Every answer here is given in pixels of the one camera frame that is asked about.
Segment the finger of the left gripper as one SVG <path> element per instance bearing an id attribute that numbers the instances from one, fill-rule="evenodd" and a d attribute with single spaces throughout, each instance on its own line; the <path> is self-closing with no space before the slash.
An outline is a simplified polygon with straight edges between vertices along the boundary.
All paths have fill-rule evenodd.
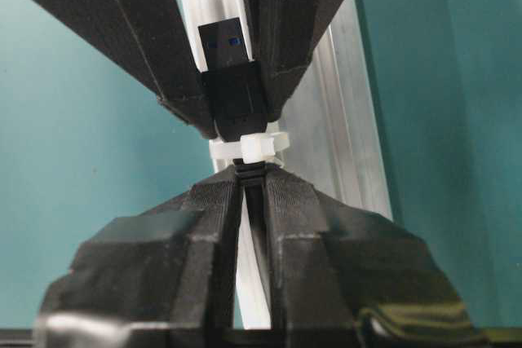
<path id="1" fill-rule="evenodd" d="M 268 120 L 281 117 L 312 61 L 312 53 L 343 0 L 244 0 L 254 59 L 268 101 Z"/>
<path id="2" fill-rule="evenodd" d="M 216 137 L 176 0 L 34 1 L 151 90 L 169 112 L 204 138 Z"/>

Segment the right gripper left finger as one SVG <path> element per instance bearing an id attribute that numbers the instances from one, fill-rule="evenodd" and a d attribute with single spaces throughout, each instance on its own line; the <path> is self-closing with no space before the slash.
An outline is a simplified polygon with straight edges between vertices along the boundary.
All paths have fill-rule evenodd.
<path id="1" fill-rule="evenodd" d="M 114 219 L 78 248 L 34 327 L 38 347 L 206 347 L 233 322 L 242 192 L 227 168 Z"/>

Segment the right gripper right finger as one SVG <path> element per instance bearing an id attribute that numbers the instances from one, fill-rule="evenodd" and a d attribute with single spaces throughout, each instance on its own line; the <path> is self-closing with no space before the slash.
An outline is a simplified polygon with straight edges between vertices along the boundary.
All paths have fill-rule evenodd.
<path id="1" fill-rule="evenodd" d="M 272 323 L 290 347 L 486 347 L 426 243 L 277 167 L 265 180 Z"/>

